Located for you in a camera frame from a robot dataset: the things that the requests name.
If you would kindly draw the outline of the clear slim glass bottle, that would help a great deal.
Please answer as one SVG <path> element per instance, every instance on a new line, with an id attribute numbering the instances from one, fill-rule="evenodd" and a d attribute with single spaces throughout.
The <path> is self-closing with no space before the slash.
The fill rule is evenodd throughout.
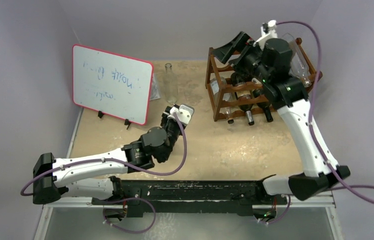
<path id="1" fill-rule="evenodd" d="M 178 80 L 176 74 L 173 71 L 171 63 L 165 64 L 163 88 L 167 102 L 171 105 L 175 104 L 178 100 Z"/>

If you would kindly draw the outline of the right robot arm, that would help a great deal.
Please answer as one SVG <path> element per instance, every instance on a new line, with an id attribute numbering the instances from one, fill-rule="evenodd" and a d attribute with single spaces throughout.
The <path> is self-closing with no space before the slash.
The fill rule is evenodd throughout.
<path id="1" fill-rule="evenodd" d="M 302 173 L 261 180 L 255 190 L 259 202 L 266 204 L 281 194 L 304 201 L 350 176 L 349 167 L 338 164 L 329 153 L 310 113 L 311 102 L 302 81 L 290 74 L 293 50 L 286 40 L 275 37 L 264 44 L 253 43 L 242 31 L 212 54 L 234 72 L 262 83 L 263 95 L 287 125 L 302 160 Z"/>

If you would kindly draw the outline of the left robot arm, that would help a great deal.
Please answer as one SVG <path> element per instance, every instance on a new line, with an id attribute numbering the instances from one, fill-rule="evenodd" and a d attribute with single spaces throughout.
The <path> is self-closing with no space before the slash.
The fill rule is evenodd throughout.
<path id="1" fill-rule="evenodd" d="M 55 158 L 50 152 L 43 153 L 28 183 L 32 186 L 33 204 L 45 205 L 66 197 L 92 197 L 119 204 L 124 191 L 116 178 L 96 177 L 135 172 L 162 176 L 163 173 L 152 171 L 154 163 L 169 160 L 179 136 L 185 136 L 194 111 L 186 104 L 168 106 L 160 126 L 152 127 L 136 141 L 104 153 L 75 158 Z"/>

